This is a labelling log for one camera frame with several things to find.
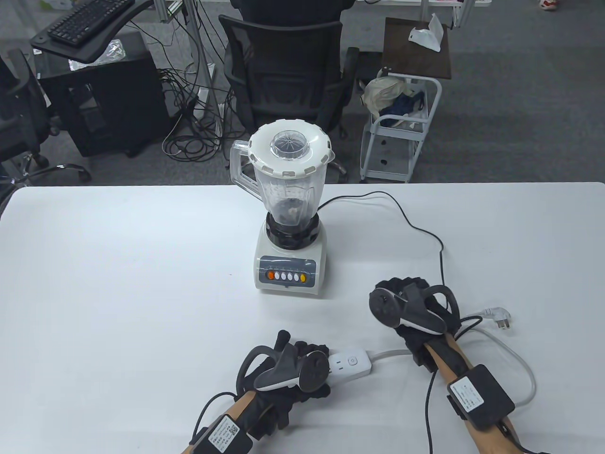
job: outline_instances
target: label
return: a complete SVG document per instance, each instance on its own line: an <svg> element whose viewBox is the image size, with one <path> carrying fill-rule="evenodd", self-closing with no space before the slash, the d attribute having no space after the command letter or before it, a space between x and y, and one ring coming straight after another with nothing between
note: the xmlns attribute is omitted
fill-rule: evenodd
<svg viewBox="0 0 605 454"><path fill-rule="evenodd" d="M450 389L467 413L483 404L481 394L475 389L468 377L462 377L451 384Z"/></svg>
<svg viewBox="0 0 605 454"><path fill-rule="evenodd" d="M237 427L237 424L225 415L208 437L208 441L221 453L224 453L239 431L240 428Z"/></svg>

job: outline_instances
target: blender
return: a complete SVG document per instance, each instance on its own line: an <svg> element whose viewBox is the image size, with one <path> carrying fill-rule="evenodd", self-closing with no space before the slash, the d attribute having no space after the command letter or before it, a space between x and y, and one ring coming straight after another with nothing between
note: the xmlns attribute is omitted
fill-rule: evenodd
<svg viewBox="0 0 605 454"><path fill-rule="evenodd" d="M241 157L256 181L242 172ZM317 209L330 138L303 120L261 126L250 141L231 147L231 180L262 200L267 217L258 234L254 283L258 289L317 294L325 273L327 237Z"/></svg>

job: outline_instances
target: office chair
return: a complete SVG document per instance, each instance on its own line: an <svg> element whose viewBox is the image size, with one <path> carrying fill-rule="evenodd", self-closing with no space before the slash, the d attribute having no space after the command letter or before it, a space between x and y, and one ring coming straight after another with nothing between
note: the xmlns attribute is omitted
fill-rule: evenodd
<svg viewBox="0 0 605 454"><path fill-rule="evenodd" d="M23 52L10 50L8 58L15 74L0 58L0 163L15 163L15 158L28 152L20 165L15 165L17 172L8 183L18 187L31 177L65 169L77 171L81 182L89 182L92 178L84 167L75 164L50 167L48 159L40 154L40 144L49 135L57 136L59 129L51 122L42 89ZM30 172L32 160L40 170Z"/></svg>
<svg viewBox="0 0 605 454"><path fill-rule="evenodd" d="M236 111L249 134L278 119L301 119L326 133L339 126L351 100L359 49L347 50L340 66L342 24L270 27L220 15L229 45L224 73ZM334 160L341 174L346 169Z"/></svg>

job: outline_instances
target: gray carpet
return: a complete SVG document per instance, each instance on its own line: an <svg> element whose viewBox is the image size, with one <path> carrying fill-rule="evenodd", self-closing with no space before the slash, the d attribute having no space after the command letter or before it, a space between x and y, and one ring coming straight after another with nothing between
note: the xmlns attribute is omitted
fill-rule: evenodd
<svg viewBox="0 0 605 454"><path fill-rule="evenodd" d="M217 15L231 9L205 5L219 29ZM0 51L24 43L22 36L6 36L7 29L15 29L8 8L0 2ZM362 50L380 50L385 16L410 14L406 8L354 8L342 16L342 44ZM53 19L48 13L40 17L42 22ZM603 0L562 0L556 13L539 10L537 0L494 0L490 8L476 8L467 27L450 32L453 79L443 81L442 100L413 182L605 181L603 24ZM171 25L141 25L164 43L170 41ZM184 34L177 36L182 46L175 43L169 54L185 67L188 42ZM157 66L165 67L159 46L150 47ZM224 88L222 69L217 73L216 83ZM359 179L364 122L364 109L354 99L343 117L348 139L333 137L353 183ZM95 185L229 182L220 155L205 163L179 163L166 157L160 144L135 159L120 153L85 159L62 133L42 149L53 163L85 165ZM35 183L75 185L77 178L57 173Z"/></svg>

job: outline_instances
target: blender base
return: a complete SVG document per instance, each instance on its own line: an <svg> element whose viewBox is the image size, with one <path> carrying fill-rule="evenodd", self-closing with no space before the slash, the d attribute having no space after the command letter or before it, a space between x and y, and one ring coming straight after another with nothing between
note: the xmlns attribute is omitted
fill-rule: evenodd
<svg viewBox="0 0 605 454"><path fill-rule="evenodd" d="M321 221L315 241L294 251L274 245L263 223L254 260L257 289L317 295L324 281L326 249L327 236Z"/></svg>

